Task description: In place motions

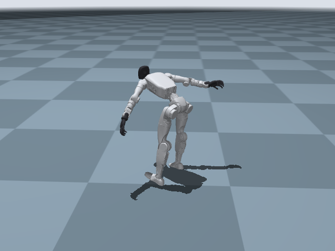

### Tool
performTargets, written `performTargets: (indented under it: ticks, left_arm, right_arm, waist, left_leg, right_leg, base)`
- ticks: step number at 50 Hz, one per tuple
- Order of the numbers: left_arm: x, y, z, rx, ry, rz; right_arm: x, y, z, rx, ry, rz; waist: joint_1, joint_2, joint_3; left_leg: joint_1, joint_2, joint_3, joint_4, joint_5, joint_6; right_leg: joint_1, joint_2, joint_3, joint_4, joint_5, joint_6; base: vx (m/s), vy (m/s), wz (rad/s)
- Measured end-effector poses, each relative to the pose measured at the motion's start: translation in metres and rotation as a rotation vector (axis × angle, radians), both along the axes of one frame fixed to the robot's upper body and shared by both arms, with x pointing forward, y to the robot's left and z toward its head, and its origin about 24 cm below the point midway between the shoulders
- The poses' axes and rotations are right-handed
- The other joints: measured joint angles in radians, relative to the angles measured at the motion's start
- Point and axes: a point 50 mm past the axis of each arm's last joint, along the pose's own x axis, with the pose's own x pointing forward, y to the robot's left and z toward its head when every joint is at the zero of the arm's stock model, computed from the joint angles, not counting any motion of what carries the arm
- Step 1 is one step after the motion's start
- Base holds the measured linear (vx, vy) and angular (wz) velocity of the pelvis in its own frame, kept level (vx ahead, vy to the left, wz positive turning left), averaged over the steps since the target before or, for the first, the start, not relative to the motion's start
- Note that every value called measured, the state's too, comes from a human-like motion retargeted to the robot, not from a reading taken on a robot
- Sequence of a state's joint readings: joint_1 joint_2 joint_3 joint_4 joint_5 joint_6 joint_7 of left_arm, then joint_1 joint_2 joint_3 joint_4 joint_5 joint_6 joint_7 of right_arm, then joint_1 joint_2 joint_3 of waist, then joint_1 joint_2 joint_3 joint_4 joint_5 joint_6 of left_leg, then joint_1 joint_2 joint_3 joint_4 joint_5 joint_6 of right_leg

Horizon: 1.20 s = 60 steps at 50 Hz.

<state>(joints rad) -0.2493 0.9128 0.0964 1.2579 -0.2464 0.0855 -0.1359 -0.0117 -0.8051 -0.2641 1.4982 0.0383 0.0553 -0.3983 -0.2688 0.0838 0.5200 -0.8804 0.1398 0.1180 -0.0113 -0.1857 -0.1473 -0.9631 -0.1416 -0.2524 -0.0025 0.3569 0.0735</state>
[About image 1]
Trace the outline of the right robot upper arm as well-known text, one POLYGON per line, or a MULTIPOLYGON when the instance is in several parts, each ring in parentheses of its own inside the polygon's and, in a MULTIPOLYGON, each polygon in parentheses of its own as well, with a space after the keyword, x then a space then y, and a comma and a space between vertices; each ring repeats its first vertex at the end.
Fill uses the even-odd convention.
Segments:
POLYGON ((171 80, 173 80, 176 83, 183 83, 185 87, 189 86, 190 79, 187 77, 181 77, 178 75, 172 75, 170 73, 165 73, 166 76, 168 76, 171 80))

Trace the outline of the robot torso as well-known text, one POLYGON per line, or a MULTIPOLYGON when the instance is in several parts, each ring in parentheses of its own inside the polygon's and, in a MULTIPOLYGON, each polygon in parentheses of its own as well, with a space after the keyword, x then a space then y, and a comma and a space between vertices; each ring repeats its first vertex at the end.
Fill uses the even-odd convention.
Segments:
POLYGON ((176 94, 176 84, 164 73, 156 72, 145 77, 147 87, 150 92, 154 93, 160 98, 169 99, 169 107, 173 104, 178 106, 177 113, 182 113, 188 109, 188 104, 183 97, 176 94))

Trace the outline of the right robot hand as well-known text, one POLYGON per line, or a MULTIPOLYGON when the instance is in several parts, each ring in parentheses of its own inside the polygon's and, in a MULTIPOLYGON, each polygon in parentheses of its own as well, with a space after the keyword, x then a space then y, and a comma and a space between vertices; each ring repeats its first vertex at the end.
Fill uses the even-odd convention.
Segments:
POLYGON ((208 85, 208 88, 209 88, 209 87, 214 87, 215 89, 218 89, 216 86, 220 86, 221 88, 224 87, 224 83, 223 83, 223 81, 221 81, 221 80, 212 81, 212 82, 209 82, 209 81, 208 81, 208 82, 204 82, 204 84, 205 84, 205 85, 208 85, 208 84, 209 84, 209 85, 208 85), (222 85, 223 87, 222 87, 221 85, 222 85))

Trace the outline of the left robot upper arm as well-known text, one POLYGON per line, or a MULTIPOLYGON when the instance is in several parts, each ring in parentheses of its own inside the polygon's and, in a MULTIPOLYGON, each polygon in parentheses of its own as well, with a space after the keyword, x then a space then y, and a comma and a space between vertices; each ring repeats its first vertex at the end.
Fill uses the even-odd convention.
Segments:
POLYGON ((146 79, 141 79, 139 82, 138 82, 138 85, 134 91, 134 94, 131 98, 132 101, 134 101, 135 103, 138 103, 139 99, 140 99, 140 94, 142 93, 143 90, 145 90, 147 87, 147 81, 146 79))

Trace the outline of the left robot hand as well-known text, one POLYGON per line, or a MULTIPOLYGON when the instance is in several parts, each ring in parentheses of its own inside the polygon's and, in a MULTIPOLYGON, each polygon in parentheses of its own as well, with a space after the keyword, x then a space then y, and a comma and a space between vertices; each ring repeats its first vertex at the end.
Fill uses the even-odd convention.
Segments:
POLYGON ((124 127, 125 127, 126 121, 128 120, 128 116, 129 116, 129 114, 125 113, 124 117, 121 118, 122 121, 121 121, 121 124, 120 124, 120 134, 123 135, 123 136, 125 136, 125 132, 127 132, 127 131, 124 130, 124 127))

